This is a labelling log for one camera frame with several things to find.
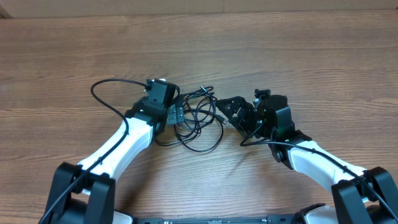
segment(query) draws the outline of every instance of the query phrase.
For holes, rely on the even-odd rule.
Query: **connector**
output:
[[[223,118],[222,116],[215,114],[215,117],[217,120],[221,121],[223,124],[225,124],[225,125],[228,124],[228,121],[225,118]]]

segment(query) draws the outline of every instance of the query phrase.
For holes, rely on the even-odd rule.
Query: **black cable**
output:
[[[346,166],[343,166],[342,164],[340,164],[339,162],[337,162],[334,158],[330,157],[328,154],[325,154],[323,152],[317,151],[315,149],[309,149],[307,147],[303,147],[303,146],[298,146],[295,144],[289,144],[286,142],[275,142],[275,141],[264,141],[260,140],[257,142],[252,142],[252,143],[256,143],[256,144],[268,144],[268,145],[282,145],[282,146],[289,146],[289,147],[295,147],[297,149],[301,149],[307,152],[311,152],[311,153],[315,153],[318,154],[322,157],[324,157],[325,159],[329,160],[330,162],[332,162],[334,165],[338,166],[340,169],[342,169],[343,171],[349,173],[350,175],[352,175],[356,180],[358,180],[364,187],[366,187],[373,195],[375,195],[377,197],[377,199],[379,200],[379,202],[384,206],[384,208],[388,211],[388,213],[393,217],[393,219],[398,223],[398,217],[395,215],[395,213],[392,211],[392,209],[390,208],[390,206],[388,206],[387,202],[373,189],[373,187],[371,187],[368,183],[366,183],[362,178],[360,178],[359,175],[357,175],[356,173],[354,173],[352,170],[350,170],[349,168],[347,168]]]
[[[87,168],[80,176],[78,176],[67,187],[67,189],[64,192],[62,192],[62,194],[56,199],[56,201],[54,201],[54,203],[51,205],[51,207],[47,210],[47,212],[40,219],[39,224],[43,224],[44,220],[47,219],[52,214],[52,211],[54,210],[55,206],[64,197],[66,197],[68,194],[70,194],[70,192],[72,192],[72,190],[90,173],[90,171],[92,169],[94,169],[94,167],[96,167],[98,164],[100,164],[108,155],[110,155],[114,151],[114,149],[116,149],[123,142],[124,138],[126,138],[126,136],[129,134],[129,123],[127,122],[127,119],[124,117],[124,115],[122,113],[120,113],[117,109],[113,108],[111,105],[105,103],[103,100],[98,98],[98,96],[96,96],[95,93],[94,93],[94,87],[99,85],[99,84],[101,84],[101,83],[104,83],[104,82],[127,82],[127,83],[134,83],[134,84],[145,86],[145,84],[140,83],[140,82],[136,82],[136,81],[132,81],[132,80],[124,80],[124,79],[119,79],[119,78],[110,78],[110,79],[101,80],[101,81],[98,81],[98,82],[94,83],[91,86],[91,90],[90,91],[91,91],[91,94],[94,96],[94,98],[96,100],[98,100],[100,103],[102,103],[104,106],[106,106],[107,108],[109,108],[112,111],[114,111],[117,115],[119,115],[123,119],[124,124],[126,124],[126,130],[123,133],[122,137],[119,139],[119,141],[115,145],[113,145],[112,148],[110,148],[101,157],[99,157],[98,160],[95,163],[93,163],[91,166],[89,166],[89,168]]]
[[[212,86],[208,87],[202,87],[199,90],[192,91],[190,93],[185,93],[181,95],[182,101],[183,101],[183,112],[185,113],[190,113],[193,116],[193,119],[188,119],[185,118],[184,123],[185,125],[182,124],[175,124],[174,125],[174,131],[175,131],[175,136],[177,138],[177,142],[172,142],[172,143],[165,143],[165,142],[160,142],[155,139],[155,142],[160,145],[160,146],[175,146],[178,144],[184,145],[187,149],[194,151],[194,152],[208,152],[215,147],[221,142],[223,135],[224,135],[224,126],[223,126],[223,121],[224,118],[216,114],[216,101],[217,98],[214,97],[214,93],[210,93],[211,90],[214,88]],[[203,97],[203,99],[197,104],[197,107],[195,109],[191,108],[189,101],[198,97]],[[207,110],[203,110],[202,108],[208,105]],[[198,115],[199,114],[205,114],[205,117],[202,119],[199,119]],[[221,126],[221,134],[220,137],[218,138],[217,142],[212,145],[211,147],[203,150],[198,150],[194,149],[190,146],[187,145],[188,142],[196,139],[200,134],[201,131],[204,127],[208,126],[209,124],[213,123],[214,120],[217,120]],[[188,134],[182,134],[178,131],[177,127],[180,129],[184,129],[187,131],[190,131]]]
[[[240,146],[254,146],[254,145],[261,144],[262,142],[267,140],[267,139],[264,138],[264,139],[261,139],[261,140],[255,141],[255,142],[249,142],[249,143],[245,144],[245,142],[247,140],[249,140],[250,138],[252,138],[264,125],[265,125],[265,123],[261,123],[261,125],[258,128],[256,128],[248,137],[243,139],[243,141],[239,145]]]

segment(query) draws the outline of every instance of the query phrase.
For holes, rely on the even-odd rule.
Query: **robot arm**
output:
[[[297,144],[309,149],[315,149],[318,152],[323,152],[328,156],[334,158],[340,164],[346,166],[357,175],[363,175],[365,168],[354,166],[341,159],[335,157],[329,152],[323,150],[315,141],[303,141]],[[323,156],[314,154],[308,151],[303,151],[297,148],[291,148],[287,152],[290,165],[293,170],[303,173],[313,179],[316,183],[321,185],[324,189],[331,193],[331,186],[337,184],[341,180],[351,180],[354,177],[344,172],[342,169],[334,165]]]
[[[127,166],[143,149],[152,142],[153,126],[137,118],[127,118],[129,123],[129,134],[123,142],[104,161],[91,170],[92,174],[108,174],[110,178],[118,181]],[[122,123],[116,133],[91,156],[78,163],[83,170],[91,166],[98,158],[103,156],[126,131],[126,125]],[[83,190],[84,194],[90,195],[89,190]]]
[[[51,209],[51,215],[43,218],[41,223],[120,223],[131,224],[132,218],[119,212],[114,212],[115,184],[121,174],[135,158],[135,156],[151,144],[154,138],[164,131],[166,123],[177,123],[183,116],[177,117],[182,108],[174,106],[174,93],[177,85],[163,80],[147,80],[145,91],[148,96],[134,103],[131,110],[127,110],[126,118],[129,130],[123,141],[105,158],[103,156],[120,141],[126,133],[126,124],[123,123],[116,133],[91,156],[83,159],[77,166],[64,162],[54,173],[49,199],[47,200],[46,214]],[[90,173],[82,176],[99,158],[103,161],[95,166]],[[72,190],[76,194],[89,195],[88,203],[65,197],[64,192],[78,177],[83,180],[76,182]]]
[[[398,214],[398,190],[386,170],[366,170],[323,150],[295,129],[286,96],[271,95],[270,90],[255,90],[254,96],[253,104],[240,96],[216,102],[244,137],[241,146],[268,144],[277,162],[309,176],[329,191],[335,201],[336,210],[317,204],[298,212],[297,223],[395,223],[391,214]],[[245,144],[252,137],[263,139]],[[381,206],[366,208],[364,202],[368,200],[379,201]]]

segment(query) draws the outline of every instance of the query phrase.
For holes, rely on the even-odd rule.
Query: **wooden table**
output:
[[[218,98],[249,101],[255,88],[270,88],[289,97],[297,127],[321,147],[398,180],[398,11],[0,20],[1,223],[37,222],[57,166],[115,132],[120,118],[90,95],[91,84],[112,77],[166,78],[182,92],[212,85]],[[121,110],[145,95],[125,83],[97,93]],[[212,144],[219,132],[213,124],[191,145]],[[187,218],[333,205],[266,146],[241,140],[229,125],[209,154],[151,146],[119,180],[116,208]]]

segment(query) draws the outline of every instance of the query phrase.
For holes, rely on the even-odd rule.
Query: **tangled cable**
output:
[[[186,148],[189,150],[192,150],[194,152],[208,152],[215,147],[221,142],[221,139],[223,138],[224,135],[224,126],[223,126],[223,121],[224,118],[222,118],[220,115],[216,114],[216,101],[217,98],[214,96],[214,92],[211,92],[214,88],[212,86],[208,87],[202,87],[199,90],[192,91],[190,93],[184,93],[180,95],[180,98],[183,101],[183,112],[184,114],[190,113],[193,117],[193,119],[185,118],[185,125],[183,124],[175,124],[174,125],[174,131],[175,131],[175,136],[177,137],[177,142],[173,143],[164,143],[160,142],[158,140],[155,140],[155,142],[160,145],[160,146],[175,146],[178,144],[183,144]],[[195,98],[203,97],[202,100],[198,103],[195,109],[192,109],[192,107],[189,104],[189,101]],[[208,110],[203,110],[202,108],[204,106],[208,105]],[[199,114],[205,114],[204,118],[200,119],[198,117]],[[187,145],[188,142],[194,140],[196,137],[198,137],[201,134],[202,128],[208,126],[209,124],[213,123],[214,120],[217,120],[221,126],[221,134],[220,137],[218,138],[217,142],[209,147],[208,149],[194,149],[190,146]],[[177,126],[180,129],[184,129],[187,131],[190,131],[188,134],[182,134],[180,131],[178,131]]]

